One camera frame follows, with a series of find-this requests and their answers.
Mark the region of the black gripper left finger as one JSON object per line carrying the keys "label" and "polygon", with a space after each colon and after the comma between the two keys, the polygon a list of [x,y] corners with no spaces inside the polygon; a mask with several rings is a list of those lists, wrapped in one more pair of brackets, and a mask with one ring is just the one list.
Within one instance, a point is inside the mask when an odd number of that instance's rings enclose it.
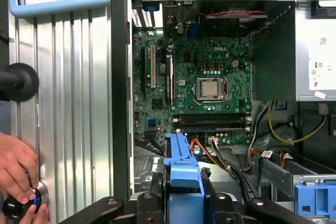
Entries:
{"label": "black gripper left finger", "polygon": [[154,173],[149,191],[133,194],[127,202],[104,197],[62,223],[165,223],[163,195],[163,174]]}

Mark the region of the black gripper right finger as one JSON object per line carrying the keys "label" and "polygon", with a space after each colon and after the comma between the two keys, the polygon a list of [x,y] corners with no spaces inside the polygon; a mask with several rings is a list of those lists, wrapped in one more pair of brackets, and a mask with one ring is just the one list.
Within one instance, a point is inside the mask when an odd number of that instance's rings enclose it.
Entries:
{"label": "black gripper right finger", "polygon": [[207,176],[203,177],[205,223],[313,223],[277,203],[256,197],[242,205],[227,193],[217,193]]}

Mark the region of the person's hand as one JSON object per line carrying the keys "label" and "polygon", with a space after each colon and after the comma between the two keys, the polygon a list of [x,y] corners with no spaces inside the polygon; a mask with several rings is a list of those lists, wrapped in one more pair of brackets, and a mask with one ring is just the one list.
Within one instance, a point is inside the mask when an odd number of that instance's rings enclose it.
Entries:
{"label": "person's hand", "polygon": [[1,133],[1,195],[26,204],[36,195],[39,184],[38,158],[21,140]]}

